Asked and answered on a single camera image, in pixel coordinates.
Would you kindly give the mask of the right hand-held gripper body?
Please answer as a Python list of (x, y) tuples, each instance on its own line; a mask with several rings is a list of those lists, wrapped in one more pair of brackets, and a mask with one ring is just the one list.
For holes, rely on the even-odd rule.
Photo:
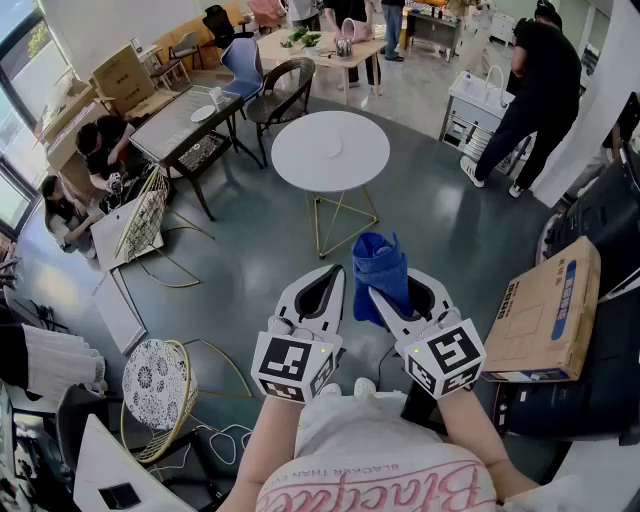
[(439, 400), (479, 379), (486, 351), (470, 319), (450, 308), (436, 320), (423, 317), (394, 332), (395, 350), (404, 371), (432, 398)]

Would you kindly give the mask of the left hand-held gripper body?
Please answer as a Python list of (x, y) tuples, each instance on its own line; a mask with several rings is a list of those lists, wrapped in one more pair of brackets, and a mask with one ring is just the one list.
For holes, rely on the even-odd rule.
[(337, 367), (343, 339), (272, 316), (258, 334), (251, 376), (267, 397), (309, 403)]

